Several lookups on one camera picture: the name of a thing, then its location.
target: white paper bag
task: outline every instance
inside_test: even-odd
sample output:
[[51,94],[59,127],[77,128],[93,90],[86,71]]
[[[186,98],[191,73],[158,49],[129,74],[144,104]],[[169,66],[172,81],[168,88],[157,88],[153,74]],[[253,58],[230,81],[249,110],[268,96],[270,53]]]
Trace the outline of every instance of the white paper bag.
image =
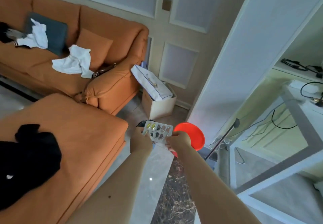
[[173,97],[173,93],[151,71],[135,65],[131,72],[153,100],[160,101]]

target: hand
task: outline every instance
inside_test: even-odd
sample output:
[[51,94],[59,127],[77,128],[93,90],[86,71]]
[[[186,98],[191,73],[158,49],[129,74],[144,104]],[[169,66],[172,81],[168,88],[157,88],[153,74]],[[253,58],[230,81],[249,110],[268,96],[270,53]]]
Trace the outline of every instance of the hand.
[[152,141],[149,137],[149,134],[143,136],[141,133],[143,131],[143,127],[136,127],[134,133],[130,138],[130,153],[135,151],[144,150],[147,153],[152,151]]
[[172,133],[172,136],[166,138],[166,146],[169,151],[179,152],[183,148],[190,148],[191,139],[186,132],[175,131]]

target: orange pillow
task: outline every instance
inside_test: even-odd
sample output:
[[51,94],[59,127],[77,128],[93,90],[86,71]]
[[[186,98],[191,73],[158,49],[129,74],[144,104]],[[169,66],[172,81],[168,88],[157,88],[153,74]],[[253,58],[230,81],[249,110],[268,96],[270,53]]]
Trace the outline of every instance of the orange pillow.
[[101,37],[82,28],[76,45],[85,49],[91,49],[90,70],[95,72],[101,67],[104,59],[107,57],[107,52],[109,51],[112,42],[113,40]]

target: cardboard box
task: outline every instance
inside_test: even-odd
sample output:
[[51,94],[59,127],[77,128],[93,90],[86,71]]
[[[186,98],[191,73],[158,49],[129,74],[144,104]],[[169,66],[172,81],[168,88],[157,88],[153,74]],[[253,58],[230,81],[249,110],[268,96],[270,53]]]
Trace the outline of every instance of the cardboard box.
[[177,96],[168,84],[166,86],[173,93],[173,97],[161,101],[152,100],[148,92],[143,89],[141,103],[148,119],[157,119],[172,114]]

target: forearm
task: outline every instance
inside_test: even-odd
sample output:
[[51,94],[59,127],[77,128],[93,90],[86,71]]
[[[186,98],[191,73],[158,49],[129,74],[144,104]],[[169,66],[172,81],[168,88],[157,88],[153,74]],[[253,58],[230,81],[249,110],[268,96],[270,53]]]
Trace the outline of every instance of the forearm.
[[260,224],[252,212],[191,147],[177,152],[202,224]]
[[135,151],[71,216],[68,224],[129,223],[143,168],[150,152]]

